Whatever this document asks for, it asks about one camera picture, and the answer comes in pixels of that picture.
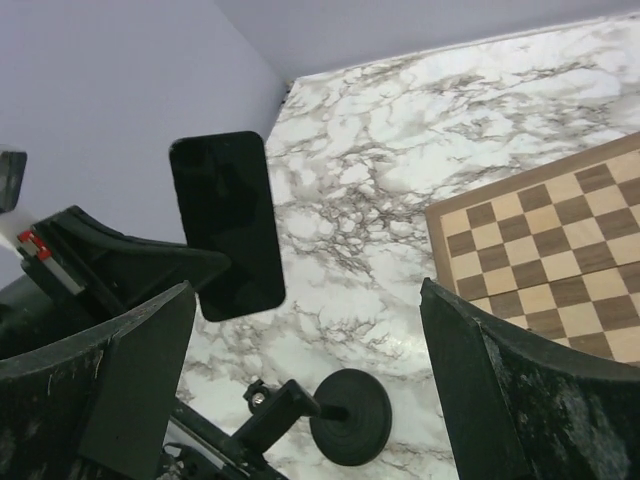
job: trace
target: dark brown square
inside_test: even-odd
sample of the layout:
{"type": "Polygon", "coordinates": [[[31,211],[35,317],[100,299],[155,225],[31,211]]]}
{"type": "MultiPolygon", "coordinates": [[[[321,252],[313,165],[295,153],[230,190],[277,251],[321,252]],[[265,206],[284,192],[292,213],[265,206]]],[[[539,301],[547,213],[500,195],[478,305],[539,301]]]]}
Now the dark brown square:
{"type": "Polygon", "coordinates": [[[476,207],[468,208],[467,218],[469,218],[469,225],[471,225],[471,228],[476,228],[495,222],[496,214],[493,213],[491,203],[487,202],[476,207]]]}
{"type": "Polygon", "coordinates": [[[640,292],[640,262],[620,267],[619,271],[629,293],[640,292]]]}
{"type": "Polygon", "coordinates": [[[502,243],[478,250],[478,257],[480,258],[480,266],[483,272],[490,272],[509,266],[509,257],[502,243]]]}
{"type": "Polygon", "coordinates": [[[551,294],[558,307],[570,307],[579,303],[587,303],[589,292],[582,277],[565,278],[549,284],[551,294]]]}
{"type": "Polygon", "coordinates": [[[640,203],[640,178],[634,178],[633,180],[622,182],[618,185],[618,188],[630,207],[640,203]]]}
{"type": "Polygon", "coordinates": [[[638,312],[636,312],[636,307],[628,295],[596,300],[593,302],[593,306],[605,332],[640,325],[638,312]]]}
{"type": "Polygon", "coordinates": [[[527,217],[524,215],[517,215],[515,217],[500,220],[498,222],[498,228],[502,235],[502,241],[513,242],[520,238],[531,235],[529,230],[529,224],[527,223],[527,217]]]}
{"type": "Polygon", "coordinates": [[[489,303],[491,304],[491,311],[493,314],[503,320],[519,317],[524,314],[524,310],[522,310],[522,303],[520,302],[520,296],[517,291],[489,297],[489,303]]]}
{"type": "Polygon", "coordinates": [[[542,335],[549,340],[567,336],[557,310],[530,313],[526,318],[527,324],[532,332],[542,335]]]}
{"type": "Polygon", "coordinates": [[[591,207],[584,197],[570,198],[554,205],[561,225],[579,222],[593,217],[591,207]]]}
{"type": "Polygon", "coordinates": [[[633,213],[628,208],[600,215],[596,217],[596,222],[598,222],[598,226],[606,240],[626,237],[640,232],[638,222],[636,222],[633,213]]]}
{"type": "Polygon", "coordinates": [[[519,289],[547,283],[547,274],[540,260],[514,266],[513,276],[519,289]]]}
{"type": "Polygon", "coordinates": [[[451,235],[447,238],[447,243],[449,244],[451,257],[475,252],[476,250],[476,243],[473,241],[473,234],[471,233],[471,230],[451,235]]]}
{"type": "Polygon", "coordinates": [[[541,257],[571,250],[571,245],[569,245],[569,240],[567,240],[567,235],[562,227],[536,233],[533,235],[533,241],[541,257]]]}
{"type": "Polygon", "coordinates": [[[607,242],[595,243],[573,251],[582,273],[598,272],[616,266],[607,242]]]}
{"type": "Polygon", "coordinates": [[[613,359],[613,353],[609,348],[609,342],[607,342],[607,337],[604,333],[590,333],[589,335],[571,337],[569,338],[569,345],[571,345],[571,348],[589,355],[613,359]]]}
{"type": "Polygon", "coordinates": [[[600,190],[616,183],[609,167],[604,163],[576,173],[576,178],[584,193],[600,190]]]}
{"type": "Polygon", "coordinates": [[[458,293],[465,300],[477,300],[489,295],[487,293],[487,284],[482,275],[474,275],[473,277],[458,280],[458,293]]]}
{"type": "Polygon", "coordinates": [[[551,205],[551,197],[544,184],[518,192],[518,198],[525,212],[551,205]]]}

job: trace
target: wall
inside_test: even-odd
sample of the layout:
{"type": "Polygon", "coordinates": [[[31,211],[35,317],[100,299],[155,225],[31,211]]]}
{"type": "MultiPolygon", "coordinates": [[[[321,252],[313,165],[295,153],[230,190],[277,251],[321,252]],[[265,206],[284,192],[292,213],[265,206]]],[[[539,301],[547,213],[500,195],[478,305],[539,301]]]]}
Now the wall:
{"type": "MultiPolygon", "coordinates": [[[[182,241],[167,151],[179,137],[266,137],[284,83],[209,0],[4,1],[0,143],[29,155],[21,205],[78,204],[182,241]]],[[[0,249],[0,286],[20,273],[0,249]]]]}
{"type": "Polygon", "coordinates": [[[638,0],[216,0],[287,79],[626,13],[638,0]]]}

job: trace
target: wooden chessboard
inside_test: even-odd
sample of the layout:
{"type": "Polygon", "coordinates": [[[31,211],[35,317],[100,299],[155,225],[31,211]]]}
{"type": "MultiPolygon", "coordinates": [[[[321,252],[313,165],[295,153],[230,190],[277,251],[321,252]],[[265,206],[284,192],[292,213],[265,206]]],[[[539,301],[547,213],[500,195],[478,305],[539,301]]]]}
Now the wooden chessboard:
{"type": "Polygon", "coordinates": [[[640,133],[426,217],[440,284],[560,344],[640,366],[640,133]]]}

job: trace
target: chessboard border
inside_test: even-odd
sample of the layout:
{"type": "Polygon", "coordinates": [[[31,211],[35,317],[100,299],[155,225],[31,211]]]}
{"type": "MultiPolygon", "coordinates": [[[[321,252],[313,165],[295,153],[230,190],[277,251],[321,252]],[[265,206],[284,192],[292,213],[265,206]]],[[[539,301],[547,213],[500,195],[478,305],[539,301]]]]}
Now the chessboard border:
{"type": "Polygon", "coordinates": [[[640,149],[640,132],[429,205],[425,209],[425,217],[436,264],[438,283],[453,292],[457,291],[453,280],[453,272],[451,271],[447,243],[442,230],[442,216],[488,202],[507,193],[546,182],[560,175],[581,170],[638,149],[640,149]]]}

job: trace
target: gray marble vein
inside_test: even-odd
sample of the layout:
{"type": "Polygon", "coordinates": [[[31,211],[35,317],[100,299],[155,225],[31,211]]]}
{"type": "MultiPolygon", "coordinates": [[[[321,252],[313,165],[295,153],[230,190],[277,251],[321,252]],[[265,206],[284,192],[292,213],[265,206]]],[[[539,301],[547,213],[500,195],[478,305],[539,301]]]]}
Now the gray marble vein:
{"type": "Polygon", "coordinates": [[[299,79],[268,141],[288,289],[275,311],[198,318],[179,395],[231,432],[256,377],[385,385],[388,448],[332,465],[299,422],[268,454],[292,479],[455,479],[418,311],[435,276],[424,208],[640,130],[640,20],[600,21],[299,79]]]}

